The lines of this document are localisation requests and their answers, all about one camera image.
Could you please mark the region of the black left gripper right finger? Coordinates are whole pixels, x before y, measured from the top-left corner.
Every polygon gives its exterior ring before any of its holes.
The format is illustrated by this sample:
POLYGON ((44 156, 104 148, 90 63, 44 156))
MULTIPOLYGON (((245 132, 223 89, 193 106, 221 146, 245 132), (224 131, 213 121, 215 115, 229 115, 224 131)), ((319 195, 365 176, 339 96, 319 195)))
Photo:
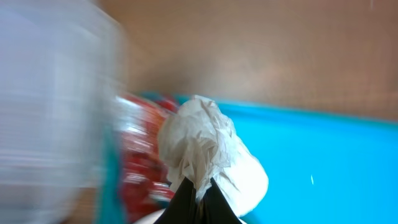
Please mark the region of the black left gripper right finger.
POLYGON ((218 184, 211 178, 211 187, 203 198, 203 224, 242 224, 224 198, 218 184))

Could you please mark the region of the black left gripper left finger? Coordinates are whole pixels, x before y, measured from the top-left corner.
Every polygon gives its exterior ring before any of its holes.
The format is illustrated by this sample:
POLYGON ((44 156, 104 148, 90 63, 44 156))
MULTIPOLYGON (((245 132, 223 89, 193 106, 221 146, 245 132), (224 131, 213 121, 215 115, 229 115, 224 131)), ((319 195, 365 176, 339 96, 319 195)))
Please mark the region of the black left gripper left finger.
POLYGON ((184 178, 169 206, 154 224, 194 224, 197 212, 196 189, 184 178))

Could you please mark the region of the red snack wrapper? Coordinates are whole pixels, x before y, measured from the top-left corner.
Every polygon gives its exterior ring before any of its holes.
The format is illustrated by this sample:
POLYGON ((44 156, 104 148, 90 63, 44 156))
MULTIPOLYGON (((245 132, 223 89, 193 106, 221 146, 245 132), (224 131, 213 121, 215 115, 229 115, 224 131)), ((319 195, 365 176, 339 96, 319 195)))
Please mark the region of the red snack wrapper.
POLYGON ((174 196, 167 180, 168 168, 159 158, 157 135, 168 115, 178 110, 178 103, 167 95, 124 95, 117 97, 117 102, 123 165, 121 196, 127 220, 134 223, 165 208, 174 196))

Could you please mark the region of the white tissue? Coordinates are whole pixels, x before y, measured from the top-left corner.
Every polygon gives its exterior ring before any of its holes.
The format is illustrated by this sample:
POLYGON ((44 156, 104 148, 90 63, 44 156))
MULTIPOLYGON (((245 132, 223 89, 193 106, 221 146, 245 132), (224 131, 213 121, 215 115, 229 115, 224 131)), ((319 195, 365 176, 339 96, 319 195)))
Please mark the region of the white tissue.
POLYGON ((176 191, 183 179, 201 201, 214 180, 232 211, 242 217, 264 198, 269 179, 215 101, 194 95, 163 123, 157 142, 167 179, 176 191))

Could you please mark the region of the large white plate with peanuts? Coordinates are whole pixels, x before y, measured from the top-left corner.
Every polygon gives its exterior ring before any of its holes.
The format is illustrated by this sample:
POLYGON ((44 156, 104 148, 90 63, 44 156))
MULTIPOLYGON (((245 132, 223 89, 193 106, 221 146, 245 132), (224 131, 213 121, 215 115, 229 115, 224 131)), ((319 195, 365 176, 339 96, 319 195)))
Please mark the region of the large white plate with peanuts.
POLYGON ((159 210, 150 215, 141 218, 135 224, 245 224, 246 222, 238 218, 231 211, 220 209, 205 208, 202 212, 197 211, 194 215, 188 214, 188 217, 171 215, 169 211, 159 210))

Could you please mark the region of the teal plastic tray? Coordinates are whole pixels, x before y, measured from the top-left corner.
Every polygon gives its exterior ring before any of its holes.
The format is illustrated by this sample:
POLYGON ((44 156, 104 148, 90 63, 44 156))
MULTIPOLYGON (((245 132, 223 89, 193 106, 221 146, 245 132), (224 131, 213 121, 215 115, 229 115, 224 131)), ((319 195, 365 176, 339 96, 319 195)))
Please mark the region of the teal plastic tray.
POLYGON ((396 223, 397 125, 219 101, 265 168, 246 223, 396 223))

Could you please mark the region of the clear plastic bin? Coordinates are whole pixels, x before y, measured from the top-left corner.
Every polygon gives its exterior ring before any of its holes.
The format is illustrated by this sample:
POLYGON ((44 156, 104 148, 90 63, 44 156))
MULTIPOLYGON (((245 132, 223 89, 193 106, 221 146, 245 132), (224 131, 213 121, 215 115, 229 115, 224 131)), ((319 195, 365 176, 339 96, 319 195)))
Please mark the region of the clear plastic bin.
POLYGON ((101 177, 120 30, 96 1, 1 1, 1 222, 64 221, 101 177))

